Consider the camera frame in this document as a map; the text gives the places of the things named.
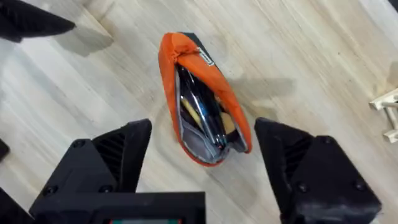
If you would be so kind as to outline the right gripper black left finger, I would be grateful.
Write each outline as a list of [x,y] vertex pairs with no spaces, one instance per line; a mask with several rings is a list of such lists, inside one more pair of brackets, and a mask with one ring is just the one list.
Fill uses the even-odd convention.
[[93,139],[74,140],[29,213],[38,214],[41,203],[55,197],[135,192],[151,131],[151,121],[141,119]]

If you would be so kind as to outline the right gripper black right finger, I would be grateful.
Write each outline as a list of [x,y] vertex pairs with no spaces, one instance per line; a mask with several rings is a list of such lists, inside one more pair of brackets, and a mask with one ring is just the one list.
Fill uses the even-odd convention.
[[281,223],[371,223],[382,203],[336,139],[257,118]]

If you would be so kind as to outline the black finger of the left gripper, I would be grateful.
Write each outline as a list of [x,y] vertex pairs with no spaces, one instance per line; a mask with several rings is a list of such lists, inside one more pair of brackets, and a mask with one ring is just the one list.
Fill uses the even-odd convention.
[[1,0],[1,38],[20,43],[24,38],[66,33],[75,23],[19,0]]

